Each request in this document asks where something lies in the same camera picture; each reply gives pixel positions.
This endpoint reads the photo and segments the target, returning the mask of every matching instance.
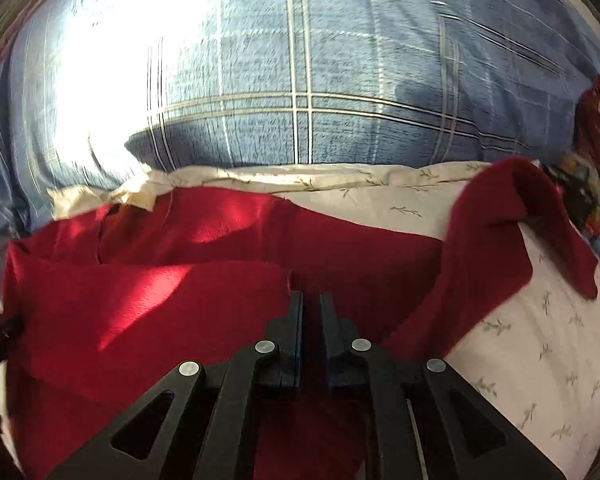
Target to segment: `silver rivet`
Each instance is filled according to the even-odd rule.
[[[258,341],[256,343],[256,352],[259,352],[261,354],[269,354],[269,353],[273,352],[275,349],[276,349],[275,343],[272,341],[267,341],[266,339],[264,341]]]
[[[427,361],[427,368],[432,372],[439,374],[446,370],[446,363],[442,359],[429,359]]]
[[[185,377],[191,377],[200,371],[200,365],[195,361],[187,361],[180,365],[178,371]]]
[[[366,352],[367,350],[371,350],[371,342],[367,339],[356,339],[351,343],[351,348],[358,352]]]

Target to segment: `red cloth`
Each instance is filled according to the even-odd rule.
[[[26,331],[10,359],[16,446],[44,478],[178,362],[225,360],[308,294],[307,390],[264,412],[258,480],[350,480],[363,457],[356,407],[330,402],[311,375],[315,293],[361,336],[403,359],[444,356],[528,283],[517,222],[540,218],[565,276],[597,295],[596,259],[551,182],[512,158],[478,174],[444,243],[330,218],[272,196],[177,189],[154,212],[103,208],[55,222],[8,252],[3,298]]]

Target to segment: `multicolored fabric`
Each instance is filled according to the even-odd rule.
[[[571,144],[565,0],[46,0],[0,63],[0,230],[151,167],[421,167]]]

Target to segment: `red garment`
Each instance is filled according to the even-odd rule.
[[[444,243],[345,222],[272,196],[177,189],[154,212],[103,208],[55,222],[8,253],[3,298],[26,331],[11,355],[20,459],[44,478],[178,362],[225,360],[308,294],[306,389],[264,412],[254,478],[350,480],[363,457],[355,406],[317,392],[315,293],[399,358],[446,355],[528,283],[517,222],[541,218],[568,280],[597,295],[596,259],[551,182],[512,158],[478,174]]]

